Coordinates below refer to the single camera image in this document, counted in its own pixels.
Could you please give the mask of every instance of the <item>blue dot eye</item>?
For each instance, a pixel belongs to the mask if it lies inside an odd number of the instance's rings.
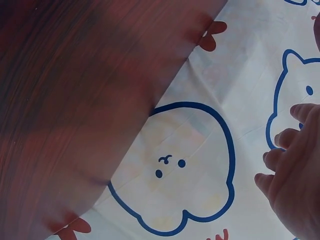
[[[156,176],[158,179],[162,178],[162,176],[163,176],[162,171],[159,170],[159,169],[158,169],[157,171],[155,171],[155,176]]]
[[[306,93],[310,96],[314,94],[314,90],[311,86],[306,86],[305,90],[306,90]]]
[[[184,167],[186,166],[186,161],[183,160],[183,159],[180,159],[180,160],[178,161],[178,166],[179,166],[180,168],[184,168]]]

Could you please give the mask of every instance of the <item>hand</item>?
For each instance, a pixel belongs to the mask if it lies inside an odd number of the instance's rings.
[[[274,138],[263,155],[274,175],[258,173],[255,184],[285,227],[301,240],[320,240],[320,105],[298,104],[291,115],[303,124]]]

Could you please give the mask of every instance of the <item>cartoon print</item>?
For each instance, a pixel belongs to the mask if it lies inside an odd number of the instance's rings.
[[[284,0],[289,4],[298,5],[298,6],[305,6],[308,3],[308,0]],[[320,6],[320,0],[311,0],[316,5]]]
[[[224,21],[214,21],[199,42],[199,46],[208,52],[216,49],[217,43],[213,37],[214,34],[221,34],[227,30],[227,24]]]
[[[229,233],[227,229],[223,229],[223,238],[217,234],[215,236],[215,240],[229,240]]]
[[[175,102],[152,112],[108,188],[145,230],[174,236],[188,221],[212,222],[231,207],[235,161],[231,132],[216,110]]]
[[[291,106],[299,103],[320,103],[317,88],[319,63],[320,58],[304,59],[292,49],[284,52],[283,71],[274,91],[273,113],[265,129],[266,141],[270,149],[276,148],[273,143],[276,134],[286,128],[299,130],[303,127],[290,116]]]
[[[91,232],[91,227],[89,223],[79,217],[54,235],[58,235],[61,240],[77,240],[75,231],[88,234]]]

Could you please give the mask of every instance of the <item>bed sheet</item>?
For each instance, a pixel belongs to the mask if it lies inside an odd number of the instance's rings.
[[[82,228],[49,239],[293,240],[254,176],[275,134],[302,127],[290,106],[320,103],[319,5],[230,0],[226,31],[204,35]]]

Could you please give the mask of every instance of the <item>wood grain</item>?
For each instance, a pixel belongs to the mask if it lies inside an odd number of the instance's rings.
[[[0,238],[86,212],[224,0],[0,0]]]

